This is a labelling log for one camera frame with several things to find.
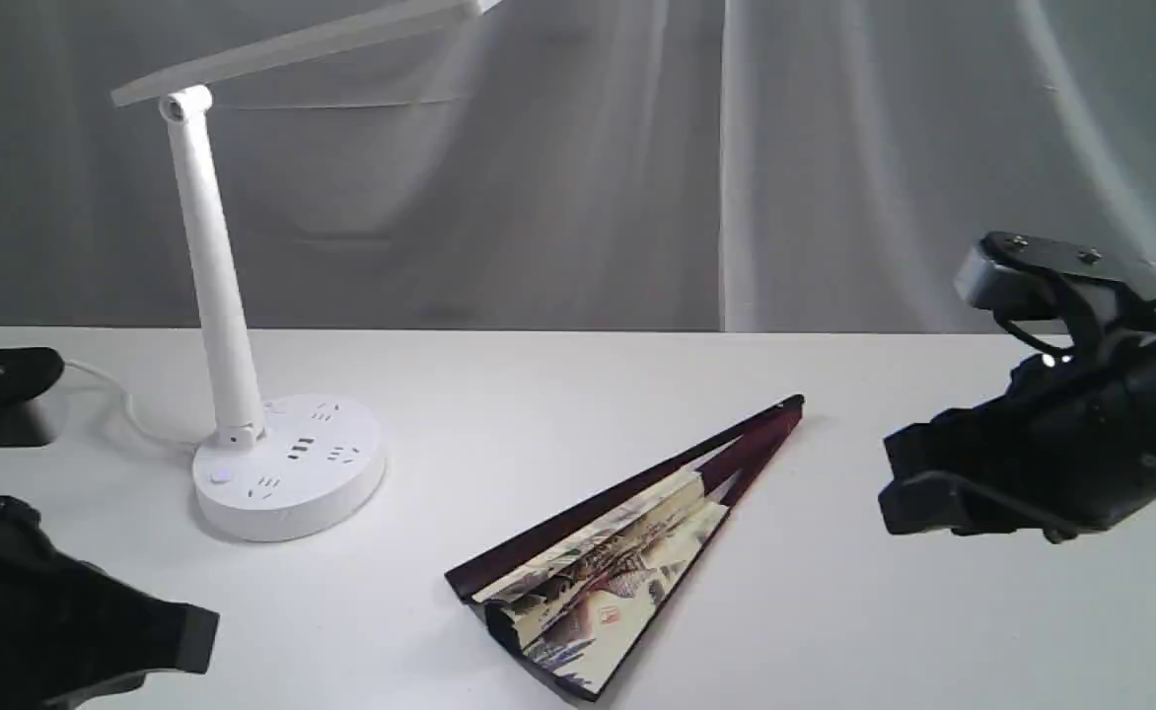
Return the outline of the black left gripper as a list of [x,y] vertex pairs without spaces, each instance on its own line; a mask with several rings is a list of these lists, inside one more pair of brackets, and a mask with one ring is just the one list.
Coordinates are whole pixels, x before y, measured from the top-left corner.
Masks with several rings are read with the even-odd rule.
[[0,496],[0,709],[77,709],[151,674],[207,674],[218,620],[72,559],[34,506]]

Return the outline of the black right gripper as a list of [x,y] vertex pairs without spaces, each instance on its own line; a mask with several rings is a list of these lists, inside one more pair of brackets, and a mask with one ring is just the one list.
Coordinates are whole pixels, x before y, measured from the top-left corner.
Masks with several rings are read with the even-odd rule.
[[890,535],[1114,528],[1156,502],[1156,340],[907,424],[882,445]]

